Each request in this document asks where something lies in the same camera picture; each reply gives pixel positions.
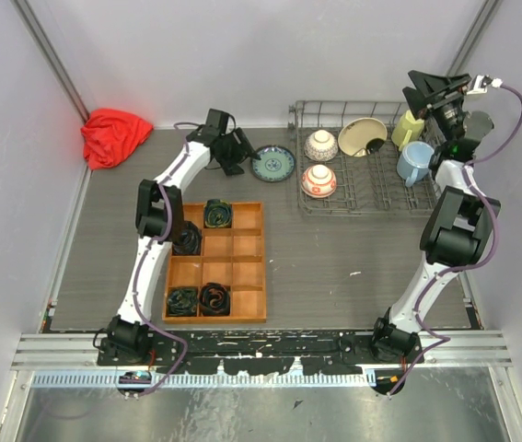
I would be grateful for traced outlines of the yellow green ceramic mug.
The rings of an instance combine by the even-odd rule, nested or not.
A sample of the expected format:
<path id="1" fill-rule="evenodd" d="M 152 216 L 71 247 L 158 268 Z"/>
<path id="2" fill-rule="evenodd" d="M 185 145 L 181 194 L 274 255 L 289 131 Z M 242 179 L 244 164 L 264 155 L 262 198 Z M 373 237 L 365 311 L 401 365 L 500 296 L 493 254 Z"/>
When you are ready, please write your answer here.
<path id="1" fill-rule="evenodd" d="M 419 139 L 424 125 L 424 120 L 415 118 L 410 110 L 406 110 L 392 132 L 392 143 L 401 151 L 407 144 Z"/>

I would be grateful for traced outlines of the blue green patterned plate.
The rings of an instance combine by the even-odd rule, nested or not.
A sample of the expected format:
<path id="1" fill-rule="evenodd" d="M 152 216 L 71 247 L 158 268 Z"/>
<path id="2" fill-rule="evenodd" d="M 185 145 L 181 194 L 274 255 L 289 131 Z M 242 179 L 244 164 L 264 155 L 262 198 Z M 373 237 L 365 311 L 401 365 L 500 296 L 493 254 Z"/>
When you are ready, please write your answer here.
<path id="1" fill-rule="evenodd" d="M 265 182 L 287 180 L 295 171 L 296 158 L 286 147 L 266 145 L 255 151 L 257 157 L 250 161 L 252 174 Z"/>

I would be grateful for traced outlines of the light blue ceramic mug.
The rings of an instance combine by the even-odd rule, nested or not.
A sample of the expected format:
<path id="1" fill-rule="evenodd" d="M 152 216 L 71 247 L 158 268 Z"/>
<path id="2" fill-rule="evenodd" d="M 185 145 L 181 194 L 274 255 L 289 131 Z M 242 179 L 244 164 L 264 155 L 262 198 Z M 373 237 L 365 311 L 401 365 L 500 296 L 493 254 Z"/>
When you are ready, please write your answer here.
<path id="1" fill-rule="evenodd" d="M 422 141 L 410 142 L 402 148 L 396 170 L 407 188 L 427 176 L 434 152 L 430 145 Z"/>

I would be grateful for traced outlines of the white purple patterned bowl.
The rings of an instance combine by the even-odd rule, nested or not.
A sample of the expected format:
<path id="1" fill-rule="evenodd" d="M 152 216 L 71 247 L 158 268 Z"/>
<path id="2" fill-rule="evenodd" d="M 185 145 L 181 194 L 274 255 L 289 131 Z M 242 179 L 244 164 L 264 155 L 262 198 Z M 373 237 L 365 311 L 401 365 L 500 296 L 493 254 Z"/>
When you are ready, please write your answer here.
<path id="1" fill-rule="evenodd" d="M 337 141 L 333 134 L 320 129 L 313 132 L 304 144 L 305 155 L 316 162 L 327 162 L 334 159 L 338 152 Z"/>

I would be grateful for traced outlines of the cream plate with flower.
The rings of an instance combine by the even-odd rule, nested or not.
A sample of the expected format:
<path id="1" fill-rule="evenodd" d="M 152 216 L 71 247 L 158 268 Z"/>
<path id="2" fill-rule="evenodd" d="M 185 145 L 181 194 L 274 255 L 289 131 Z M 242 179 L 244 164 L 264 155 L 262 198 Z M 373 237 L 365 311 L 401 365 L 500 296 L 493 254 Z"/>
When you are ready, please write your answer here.
<path id="1" fill-rule="evenodd" d="M 340 150 L 349 157 L 376 153 L 386 142 L 388 129 L 375 118 L 360 118 L 342 128 L 338 135 Z"/>

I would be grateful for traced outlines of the red orange patterned bowl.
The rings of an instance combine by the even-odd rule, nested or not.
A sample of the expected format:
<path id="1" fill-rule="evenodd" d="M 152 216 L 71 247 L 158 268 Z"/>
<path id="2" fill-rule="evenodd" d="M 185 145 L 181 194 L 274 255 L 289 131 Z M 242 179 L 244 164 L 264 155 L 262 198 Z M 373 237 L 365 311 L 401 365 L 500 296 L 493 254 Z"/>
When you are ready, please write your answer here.
<path id="1" fill-rule="evenodd" d="M 333 195 L 338 185 L 333 170 L 322 164 L 307 168 L 303 172 L 300 183 L 302 192 L 315 199 Z"/>

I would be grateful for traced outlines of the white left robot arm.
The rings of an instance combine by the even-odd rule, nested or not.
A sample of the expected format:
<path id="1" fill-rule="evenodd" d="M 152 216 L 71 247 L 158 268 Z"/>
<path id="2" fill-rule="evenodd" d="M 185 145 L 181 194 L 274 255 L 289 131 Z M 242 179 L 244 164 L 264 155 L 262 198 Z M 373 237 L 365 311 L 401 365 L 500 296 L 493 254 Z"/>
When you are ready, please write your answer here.
<path id="1" fill-rule="evenodd" d="M 183 229 L 182 192 L 213 160 L 227 176 L 235 176 L 243 172 L 244 159 L 258 157 L 226 111 L 210 109 L 205 122 L 193 128 L 183 137 L 182 148 L 170 165 L 138 186 L 135 262 L 123 301 L 99 344 L 102 355 L 130 365 L 142 364 L 151 355 L 152 302 L 162 264 Z"/>

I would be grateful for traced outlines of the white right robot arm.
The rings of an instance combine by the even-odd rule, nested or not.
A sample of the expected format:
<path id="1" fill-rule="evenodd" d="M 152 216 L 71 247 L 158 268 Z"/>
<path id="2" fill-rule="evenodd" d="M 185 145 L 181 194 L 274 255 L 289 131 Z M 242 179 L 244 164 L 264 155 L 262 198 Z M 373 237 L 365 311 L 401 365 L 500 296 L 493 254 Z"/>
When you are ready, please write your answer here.
<path id="1" fill-rule="evenodd" d="M 402 92 L 412 115 L 432 121 L 441 133 L 429 170 L 440 190 L 420 240 L 422 259 L 403 295 L 377 319 L 369 341 L 379 362 L 397 362 L 421 351 L 423 321 L 446 285 L 466 270 L 481 267 L 480 259 L 494 238 L 499 201 L 487 197 L 473 177 L 475 150 L 494 128 L 483 111 L 469 112 L 466 97 L 500 87 L 489 76 L 437 76 L 417 70 Z"/>

